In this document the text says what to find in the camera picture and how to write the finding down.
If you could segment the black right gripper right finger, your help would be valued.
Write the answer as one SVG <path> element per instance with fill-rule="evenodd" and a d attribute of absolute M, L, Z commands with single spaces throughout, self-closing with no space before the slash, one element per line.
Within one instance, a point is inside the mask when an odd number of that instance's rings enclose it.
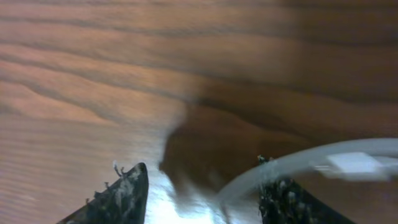
<path fill-rule="evenodd" d="M 354 224 L 287 178 L 259 187 L 262 224 Z"/>

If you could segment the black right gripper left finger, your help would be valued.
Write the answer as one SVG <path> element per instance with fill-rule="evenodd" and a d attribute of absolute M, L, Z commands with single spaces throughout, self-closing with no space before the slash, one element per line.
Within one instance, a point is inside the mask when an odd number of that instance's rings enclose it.
<path fill-rule="evenodd" d="M 106 190 L 95 192 L 84 206 L 57 224 L 144 224 L 149 178 L 143 162 L 125 172 L 113 165 L 119 179 L 105 183 Z"/>

